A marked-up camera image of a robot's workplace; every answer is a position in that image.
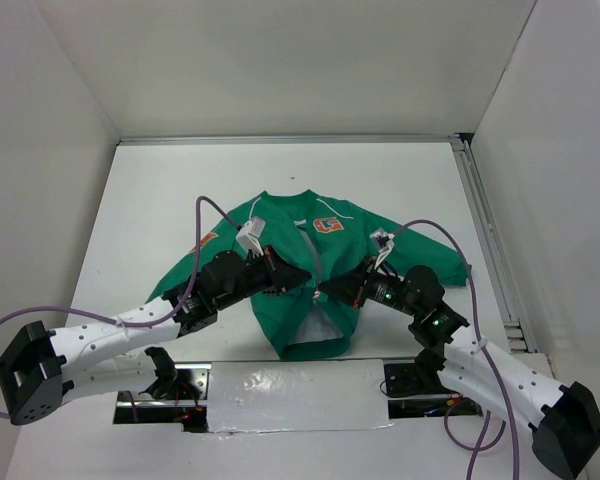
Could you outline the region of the green zip jacket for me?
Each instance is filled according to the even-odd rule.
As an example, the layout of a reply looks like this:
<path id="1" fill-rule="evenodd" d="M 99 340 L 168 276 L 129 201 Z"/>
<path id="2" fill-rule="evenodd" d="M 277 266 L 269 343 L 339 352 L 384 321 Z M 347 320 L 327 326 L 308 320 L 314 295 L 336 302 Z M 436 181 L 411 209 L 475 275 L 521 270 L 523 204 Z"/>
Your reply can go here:
<path id="1" fill-rule="evenodd" d="M 318 286 L 375 254 L 370 236 L 379 229 L 397 233 L 388 262 L 399 273 L 424 265 L 444 286 L 463 287 L 467 282 L 455 250 L 416 231 L 399 231 L 393 220 L 311 190 L 293 196 L 263 191 L 220 220 L 160 279 L 150 296 L 156 298 L 187 281 L 195 261 L 206 264 L 220 251 L 240 252 L 236 228 L 254 217 L 265 223 L 261 245 L 272 246 L 286 262 L 311 274 L 307 283 L 289 293 L 251 298 L 263 334 L 283 361 L 326 359 L 349 350 L 360 313 L 319 292 Z"/>

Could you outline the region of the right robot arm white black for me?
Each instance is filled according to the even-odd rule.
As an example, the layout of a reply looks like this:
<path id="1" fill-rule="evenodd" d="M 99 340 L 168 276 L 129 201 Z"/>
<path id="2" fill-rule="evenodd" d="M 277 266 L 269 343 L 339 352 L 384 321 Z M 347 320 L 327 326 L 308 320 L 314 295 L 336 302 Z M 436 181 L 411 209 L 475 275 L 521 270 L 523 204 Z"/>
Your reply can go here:
<path id="1" fill-rule="evenodd" d="M 374 301 L 412 317 L 408 329 L 423 348 L 416 358 L 420 387 L 445 387 L 513 421 L 534 456 L 558 478 L 577 478 L 600 448 L 600 410 L 591 390 L 545 376 L 478 337 L 445 303 L 431 268 L 418 265 L 398 277 L 377 270 L 367 257 L 319 289 L 353 308 Z"/>

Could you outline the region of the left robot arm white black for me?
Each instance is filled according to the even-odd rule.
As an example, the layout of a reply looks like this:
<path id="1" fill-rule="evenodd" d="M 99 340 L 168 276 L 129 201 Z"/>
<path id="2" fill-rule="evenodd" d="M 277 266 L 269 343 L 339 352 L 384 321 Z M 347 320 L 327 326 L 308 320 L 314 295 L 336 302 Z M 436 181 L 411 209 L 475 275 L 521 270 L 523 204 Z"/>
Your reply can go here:
<path id="1" fill-rule="evenodd" d="M 178 372 L 162 343 L 210 326 L 219 311 L 255 294 L 285 294 L 310 278 L 271 246 L 247 257 L 225 250 L 188 282 L 108 322 L 52 330 L 29 323 L 0 356 L 7 417 L 27 425 L 77 398 L 112 391 L 167 398 Z"/>

